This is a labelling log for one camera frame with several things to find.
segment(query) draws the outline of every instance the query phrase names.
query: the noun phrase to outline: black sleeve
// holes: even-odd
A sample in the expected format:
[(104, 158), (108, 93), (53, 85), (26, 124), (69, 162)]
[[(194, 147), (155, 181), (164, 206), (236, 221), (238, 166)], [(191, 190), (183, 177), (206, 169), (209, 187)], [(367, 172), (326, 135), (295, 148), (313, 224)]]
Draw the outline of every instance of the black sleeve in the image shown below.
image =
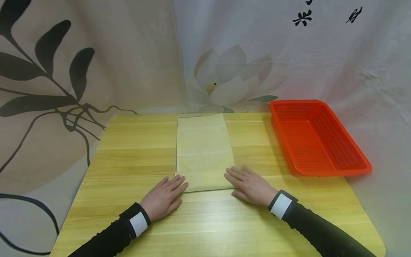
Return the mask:
[(323, 257), (375, 257), (354, 238), (297, 201), (290, 204), (282, 219), (290, 228), (300, 232)]
[(134, 203), (125, 212), (120, 214), (118, 220), (112, 222), (110, 226), (102, 232), (97, 233), (97, 235), (70, 254), (69, 257), (116, 256), (136, 237), (130, 219), (140, 212), (143, 213), (147, 226), (150, 226), (151, 221), (147, 213), (138, 203)]

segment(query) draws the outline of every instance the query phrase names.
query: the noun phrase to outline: white wristband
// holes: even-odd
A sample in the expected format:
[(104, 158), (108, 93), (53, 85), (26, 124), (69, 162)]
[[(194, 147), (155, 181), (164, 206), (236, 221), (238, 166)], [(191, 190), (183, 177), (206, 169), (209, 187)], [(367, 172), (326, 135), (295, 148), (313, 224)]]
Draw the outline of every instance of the white wristband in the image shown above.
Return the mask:
[(284, 216), (286, 210), (288, 209), (292, 201), (293, 200), (286, 197), (285, 195), (280, 194), (277, 200), (275, 201), (274, 205), (272, 206), (270, 212), (277, 216), (277, 218), (282, 220), (282, 217)]
[(139, 212), (136, 216), (132, 217), (130, 219), (130, 223), (133, 226), (136, 237), (141, 235), (141, 233), (143, 233), (148, 227), (142, 212)]

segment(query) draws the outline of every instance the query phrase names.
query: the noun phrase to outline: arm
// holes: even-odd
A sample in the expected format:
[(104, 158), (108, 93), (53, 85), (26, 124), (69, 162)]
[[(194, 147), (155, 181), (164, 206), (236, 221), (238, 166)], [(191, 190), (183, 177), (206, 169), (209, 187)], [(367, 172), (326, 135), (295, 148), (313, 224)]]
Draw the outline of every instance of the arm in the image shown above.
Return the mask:
[(243, 165), (224, 174), (235, 187), (232, 195), (252, 204), (267, 206), (272, 214), (299, 231), (324, 257), (375, 256), (347, 233), (321, 218), (297, 199), (278, 192), (265, 179)]
[(185, 177), (180, 175), (171, 180), (165, 177), (148, 192), (140, 204), (134, 203), (120, 214), (118, 220), (97, 233), (69, 257), (113, 257), (122, 252), (151, 222), (167, 216), (181, 204), (182, 200), (178, 196), (188, 186), (187, 182), (182, 184), (184, 180)]

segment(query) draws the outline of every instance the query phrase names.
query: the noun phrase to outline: white zigzag stripe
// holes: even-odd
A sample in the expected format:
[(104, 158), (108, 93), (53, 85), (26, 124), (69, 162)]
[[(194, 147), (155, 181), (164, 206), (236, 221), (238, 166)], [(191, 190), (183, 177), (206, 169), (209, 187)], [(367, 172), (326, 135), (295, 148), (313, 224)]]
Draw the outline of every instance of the white zigzag stripe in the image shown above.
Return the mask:
[(183, 127), (183, 128), (180, 128), (180, 130), (208, 130), (208, 129), (215, 130), (221, 127), (226, 127), (226, 125), (209, 126), (209, 127)]
[(192, 152), (192, 153), (178, 153), (177, 156), (195, 156), (195, 155), (209, 155), (209, 154), (217, 154), (217, 153), (229, 153), (230, 150), (223, 150), (223, 151), (214, 151), (214, 152)]

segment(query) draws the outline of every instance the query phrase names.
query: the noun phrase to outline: wood grain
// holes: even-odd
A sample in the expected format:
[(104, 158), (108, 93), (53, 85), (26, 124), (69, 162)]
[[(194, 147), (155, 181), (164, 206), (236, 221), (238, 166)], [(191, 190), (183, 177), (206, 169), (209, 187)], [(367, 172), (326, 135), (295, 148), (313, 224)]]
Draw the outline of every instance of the wood grain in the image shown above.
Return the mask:
[[(173, 176), (179, 116), (197, 115), (116, 116), (110, 121), (51, 257), (68, 256), (164, 176)], [(344, 178), (295, 178), (288, 173), (269, 113), (224, 116), (237, 166), (247, 164), (376, 256), (385, 255), (379, 235)], [(183, 194), (178, 210), (153, 224), (119, 256), (320, 256), (266, 208), (241, 202), (231, 191)]]

